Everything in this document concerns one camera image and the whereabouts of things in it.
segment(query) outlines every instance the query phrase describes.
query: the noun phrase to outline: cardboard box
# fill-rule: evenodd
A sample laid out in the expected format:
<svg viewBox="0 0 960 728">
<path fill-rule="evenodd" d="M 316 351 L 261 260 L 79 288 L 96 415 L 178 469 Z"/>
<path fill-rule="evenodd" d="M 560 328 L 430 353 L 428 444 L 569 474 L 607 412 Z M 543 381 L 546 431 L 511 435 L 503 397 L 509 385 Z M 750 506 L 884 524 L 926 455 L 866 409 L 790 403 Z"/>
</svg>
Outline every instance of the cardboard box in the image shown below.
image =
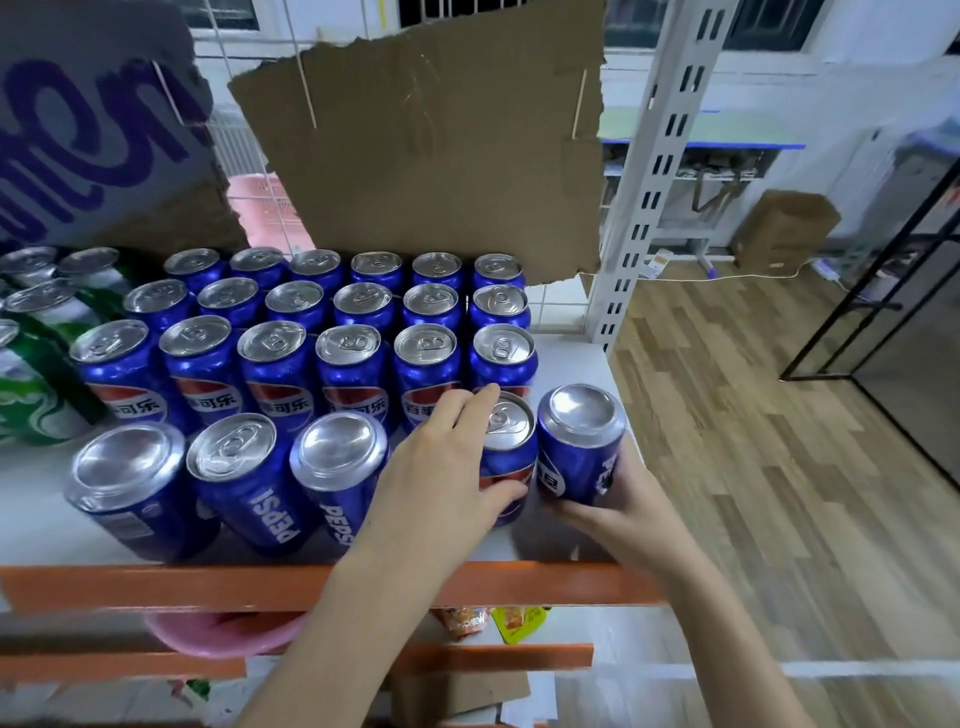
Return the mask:
<svg viewBox="0 0 960 728">
<path fill-rule="evenodd" d="M 733 234 L 736 264 L 748 273 L 792 276 L 840 222 L 823 195 L 768 189 Z"/>
<path fill-rule="evenodd" d="M 238 76 L 317 247 L 517 255 L 527 283 L 599 265 L 603 0 L 549 0 L 325 43 Z M 304 85 L 317 120 L 315 129 Z"/>
</svg>

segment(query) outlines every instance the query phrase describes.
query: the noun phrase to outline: finger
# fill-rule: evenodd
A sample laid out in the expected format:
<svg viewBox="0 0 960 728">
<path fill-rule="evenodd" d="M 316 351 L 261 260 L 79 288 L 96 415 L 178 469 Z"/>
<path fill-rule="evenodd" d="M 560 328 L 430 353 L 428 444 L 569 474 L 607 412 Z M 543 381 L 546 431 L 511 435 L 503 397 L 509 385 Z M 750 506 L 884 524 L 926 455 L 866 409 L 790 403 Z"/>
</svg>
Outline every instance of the finger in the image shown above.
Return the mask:
<svg viewBox="0 0 960 728">
<path fill-rule="evenodd" d="M 482 448 L 483 436 L 487 432 L 493 406 L 499 397 L 500 387 L 497 384 L 488 384 L 477 392 L 460 413 L 455 431 L 467 442 L 477 443 Z"/>
<path fill-rule="evenodd" d="M 480 499 L 483 502 L 484 511 L 490 517 L 490 521 L 496 521 L 504 509 L 515 500 L 520 500 L 527 495 L 527 486 L 519 480 L 501 480 L 493 483 L 490 488 L 481 492 Z"/>
<path fill-rule="evenodd" d="M 423 426 L 437 431 L 452 429 L 457 423 L 464 406 L 473 399 L 473 395 L 466 389 L 448 389 L 440 395 L 437 406 L 433 408 Z"/>
</svg>

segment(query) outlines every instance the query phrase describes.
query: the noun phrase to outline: pepsi can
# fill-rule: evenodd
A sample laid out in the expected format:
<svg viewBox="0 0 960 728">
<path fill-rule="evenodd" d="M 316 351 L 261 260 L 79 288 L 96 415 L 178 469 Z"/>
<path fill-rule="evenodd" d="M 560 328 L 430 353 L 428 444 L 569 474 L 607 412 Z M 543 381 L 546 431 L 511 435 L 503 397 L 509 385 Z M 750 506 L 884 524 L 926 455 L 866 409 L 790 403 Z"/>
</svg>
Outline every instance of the pepsi can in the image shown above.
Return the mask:
<svg viewBox="0 0 960 728">
<path fill-rule="evenodd" d="M 363 412 L 331 412 L 297 435 L 290 469 L 340 546 L 356 538 L 389 455 L 387 431 Z"/>
<path fill-rule="evenodd" d="M 473 336 L 469 362 L 470 388 L 474 392 L 496 382 L 501 392 L 526 399 L 537 373 L 534 337 L 511 324 L 483 327 Z"/>
<path fill-rule="evenodd" d="M 312 280 L 332 296 L 344 285 L 344 266 L 334 251 L 300 251 L 287 263 L 290 280 Z"/>
<path fill-rule="evenodd" d="M 194 295 L 204 290 L 204 286 L 229 275 L 227 262 L 212 248 L 174 253 L 164 261 L 163 270 L 170 278 L 182 280 Z"/>
<path fill-rule="evenodd" d="M 610 487 L 627 428 L 623 405 L 599 387 L 566 384 L 543 395 L 537 417 L 540 492 L 592 505 Z"/>
<path fill-rule="evenodd" d="M 505 253 L 487 253 L 473 261 L 474 291 L 498 283 L 510 283 L 521 290 L 526 287 L 527 279 L 519 260 Z"/>
<path fill-rule="evenodd" d="M 300 324 L 257 324 L 243 333 L 237 350 L 253 398 L 278 429 L 297 432 L 323 413 L 325 408 L 314 398 L 317 377 L 313 362 L 307 361 L 311 352 Z"/>
<path fill-rule="evenodd" d="M 195 316 L 160 336 L 167 371 L 204 425 L 257 410 L 240 372 L 236 340 L 222 316 Z"/>
<path fill-rule="evenodd" d="M 223 316 L 234 328 L 263 321 L 263 291 L 253 279 L 217 280 L 200 292 L 197 303 L 204 316 Z"/>
<path fill-rule="evenodd" d="M 421 283 L 403 294 L 404 325 L 440 324 L 451 331 L 460 328 L 464 310 L 460 296 L 443 283 Z"/>
<path fill-rule="evenodd" d="M 412 432 L 433 414 L 441 394 L 462 386 L 461 351 L 449 328 L 417 324 L 396 336 L 394 359 L 403 426 Z"/>
<path fill-rule="evenodd" d="M 74 455 L 63 495 L 141 559 L 189 558 L 213 542 L 220 521 L 197 499 L 185 453 L 171 425 L 119 425 Z"/>
<path fill-rule="evenodd" d="M 200 423 L 170 380 L 156 339 L 142 321 L 110 321 L 81 334 L 70 345 L 70 358 L 119 419 L 169 423 L 189 434 Z"/>
<path fill-rule="evenodd" d="M 128 293 L 124 310 L 151 331 L 163 333 L 173 324 L 195 314 L 197 302 L 182 280 L 167 279 L 144 283 Z"/>
<path fill-rule="evenodd" d="M 330 410 L 349 410 L 389 422 L 390 347 L 364 324 L 328 328 L 317 337 L 317 374 Z"/>
<path fill-rule="evenodd" d="M 442 283 L 457 293 L 464 291 L 464 264 L 452 253 L 424 253 L 414 258 L 412 284 Z"/>
<path fill-rule="evenodd" d="M 350 278 L 355 283 L 379 283 L 390 292 L 403 295 L 403 260 L 396 253 L 358 253 L 350 261 Z"/>
<path fill-rule="evenodd" d="M 537 421 L 534 411 L 517 395 L 500 392 L 487 422 L 480 455 L 480 490 L 501 480 L 519 480 L 530 485 L 537 466 Z M 516 521 L 526 496 L 500 513 L 494 526 Z"/>
<path fill-rule="evenodd" d="M 241 412 L 207 427 L 186 453 L 201 500 L 264 556 L 296 551 L 317 528 L 290 473 L 290 445 L 269 417 Z"/>
<path fill-rule="evenodd" d="M 337 326 L 366 324 L 390 336 L 395 330 L 394 296 L 379 283 L 350 283 L 333 297 L 333 320 Z"/>
<path fill-rule="evenodd" d="M 328 301 L 324 289 L 312 280 L 281 283 L 267 294 L 266 305 L 269 321 L 296 321 L 307 333 L 326 328 Z"/>
<path fill-rule="evenodd" d="M 234 253 L 230 270 L 235 276 L 255 280 L 264 291 L 283 283 L 290 273 L 283 253 L 277 248 L 248 248 Z"/>
</svg>

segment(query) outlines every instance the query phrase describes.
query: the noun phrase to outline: green soda can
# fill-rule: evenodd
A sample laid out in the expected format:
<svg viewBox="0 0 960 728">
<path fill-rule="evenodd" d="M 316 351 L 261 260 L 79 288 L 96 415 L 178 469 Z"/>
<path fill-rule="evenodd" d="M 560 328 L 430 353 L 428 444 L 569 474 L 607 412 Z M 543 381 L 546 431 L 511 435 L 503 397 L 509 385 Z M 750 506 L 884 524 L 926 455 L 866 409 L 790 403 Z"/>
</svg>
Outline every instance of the green soda can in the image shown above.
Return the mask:
<svg viewBox="0 0 960 728">
<path fill-rule="evenodd" d="M 0 433 L 54 445 L 83 435 L 106 415 L 52 341 L 0 319 Z"/>
<path fill-rule="evenodd" d="M 19 288 L 30 288 L 56 274 L 56 248 L 37 246 L 0 255 L 0 278 Z"/>
<path fill-rule="evenodd" d="M 100 291 L 113 313 L 125 317 L 124 297 L 140 282 L 115 248 L 87 248 L 71 253 L 57 264 L 57 271 L 78 288 Z"/>
<path fill-rule="evenodd" d="M 16 321 L 39 322 L 69 347 L 82 333 L 116 318 L 99 293 L 82 291 L 67 279 L 48 280 L 10 294 L 3 301 L 3 315 Z"/>
</svg>

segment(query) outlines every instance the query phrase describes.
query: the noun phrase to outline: cardboard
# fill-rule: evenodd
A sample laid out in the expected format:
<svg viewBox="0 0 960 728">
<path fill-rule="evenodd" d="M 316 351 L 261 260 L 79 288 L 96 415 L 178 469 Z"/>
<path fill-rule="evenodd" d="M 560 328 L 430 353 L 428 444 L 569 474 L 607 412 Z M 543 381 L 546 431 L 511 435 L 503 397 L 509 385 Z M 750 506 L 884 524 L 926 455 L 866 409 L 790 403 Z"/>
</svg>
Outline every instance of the cardboard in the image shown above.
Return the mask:
<svg viewBox="0 0 960 728">
<path fill-rule="evenodd" d="M 442 672 L 394 678 L 393 720 L 402 728 L 434 726 L 445 717 L 530 694 L 526 672 Z"/>
<path fill-rule="evenodd" d="M 840 213 L 823 195 L 768 189 L 730 243 L 736 264 L 751 273 L 792 276 L 823 247 Z"/>
<path fill-rule="evenodd" d="M 599 264 L 603 13 L 549 0 L 316 45 L 318 129 L 295 59 L 230 91 L 317 247 L 503 252 L 529 284 L 568 279 Z"/>
</svg>

